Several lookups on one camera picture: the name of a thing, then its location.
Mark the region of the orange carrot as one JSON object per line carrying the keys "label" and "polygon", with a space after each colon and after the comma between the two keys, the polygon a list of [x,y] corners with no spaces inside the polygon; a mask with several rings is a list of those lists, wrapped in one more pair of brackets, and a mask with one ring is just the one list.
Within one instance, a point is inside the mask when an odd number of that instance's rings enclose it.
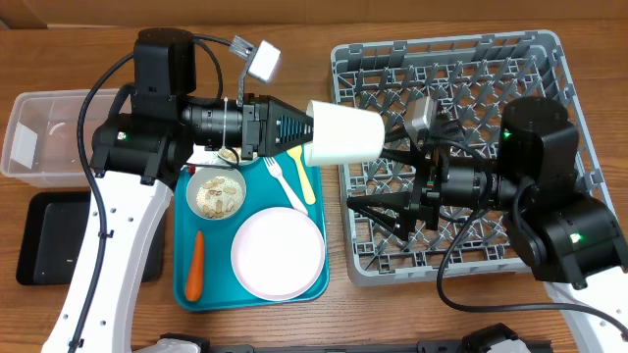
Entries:
{"label": "orange carrot", "polygon": [[185,285],[185,298],[187,301],[196,302],[200,299],[204,281],[204,235],[199,230],[195,236],[192,258]]}

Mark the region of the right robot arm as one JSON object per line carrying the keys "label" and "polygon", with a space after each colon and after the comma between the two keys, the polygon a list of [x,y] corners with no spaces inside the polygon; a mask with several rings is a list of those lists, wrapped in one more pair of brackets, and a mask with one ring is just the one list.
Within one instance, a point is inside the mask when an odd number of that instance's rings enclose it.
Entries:
{"label": "right robot arm", "polygon": [[611,209],[578,183],[579,133],[557,101],[527,96],[507,103],[497,156],[464,143],[463,125],[433,98],[412,102],[386,142],[406,151],[382,156],[415,170],[409,191],[349,197],[352,211],[408,239],[418,222],[437,229],[444,206],[466,208],[450,244],[459,249],[471,226],[500,211],[509,243],[549,296],[584,352],[627,348],[627,241]]}

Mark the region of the white paper cup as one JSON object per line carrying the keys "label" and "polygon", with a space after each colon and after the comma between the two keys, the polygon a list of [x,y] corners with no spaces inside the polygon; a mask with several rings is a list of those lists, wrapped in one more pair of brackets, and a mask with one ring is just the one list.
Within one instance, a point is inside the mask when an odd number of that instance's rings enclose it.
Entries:
{"label": "white paper cup", "polygon": [[308,167],[373,162],[380,157],[385,125],[378,113],[312,100],[306,114],[313,119],[312,141],[303,145]]}

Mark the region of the pink round plate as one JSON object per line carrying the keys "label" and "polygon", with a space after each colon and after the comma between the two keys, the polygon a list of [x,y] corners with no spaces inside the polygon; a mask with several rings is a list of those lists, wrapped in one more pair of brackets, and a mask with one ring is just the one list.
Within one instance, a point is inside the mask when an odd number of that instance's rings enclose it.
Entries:
{"label": "pink round plate", "polygon": [[326,242],[316,224],[291,208],[272,207],[246,219],[235,233],[231,264],[253,296],[286,301],[307,291],[322,273]]}

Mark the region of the yellow plastic spoon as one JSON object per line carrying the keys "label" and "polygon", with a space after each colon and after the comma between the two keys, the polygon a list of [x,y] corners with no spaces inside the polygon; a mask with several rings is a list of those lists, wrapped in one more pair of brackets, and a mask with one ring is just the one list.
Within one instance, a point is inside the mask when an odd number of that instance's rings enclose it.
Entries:
{"label": "yellow plastic spoon", "polygon": [[316,203],[316,196],[302,162],[302,153],[303,149],[301,145],[292,147],[288,151],[288,155],[294,161],[298,173],[304,201],[307,205],[314,205]]}

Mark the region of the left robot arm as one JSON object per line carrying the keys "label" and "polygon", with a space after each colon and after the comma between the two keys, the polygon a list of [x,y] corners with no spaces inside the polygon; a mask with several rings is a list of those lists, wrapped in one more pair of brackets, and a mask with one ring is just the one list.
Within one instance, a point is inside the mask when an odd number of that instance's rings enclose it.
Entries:
{"label": "left robot arm", "polygon": [[195,96],[197,49],[214,37],[142,30],[127,55],[134,79],[91,137],[77,136],[91,198],[82,245],[46,352],[128,352],[148,253],[195,146],[273,157],[309,142],[313,120],[275,97]]}

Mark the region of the white plastic fork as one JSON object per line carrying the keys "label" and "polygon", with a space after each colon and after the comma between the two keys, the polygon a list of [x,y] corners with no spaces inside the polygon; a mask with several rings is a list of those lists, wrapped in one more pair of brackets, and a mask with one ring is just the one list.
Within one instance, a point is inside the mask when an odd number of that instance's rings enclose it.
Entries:
{"label": "white plastic fork", "polygon": [[274,157],[264,157],[263,161],[264,161],[264,164],[265,164],[269,174],[272,177],[274,177],[279,182],[279,184],[282,187],[285,195],[288,198],[288,201],[289,201],[291,207],[294,210],[299,211],[300,213],[302,213],[304,215],[308,215],[308,211],[307,211],[306,207],[300,201],[300,199],[295,194],[293,189],[289,186],[288,182],[284,178],[283,170],[282,170],[281,166],[279,165],[279,163],[275,160],[275,158]]}

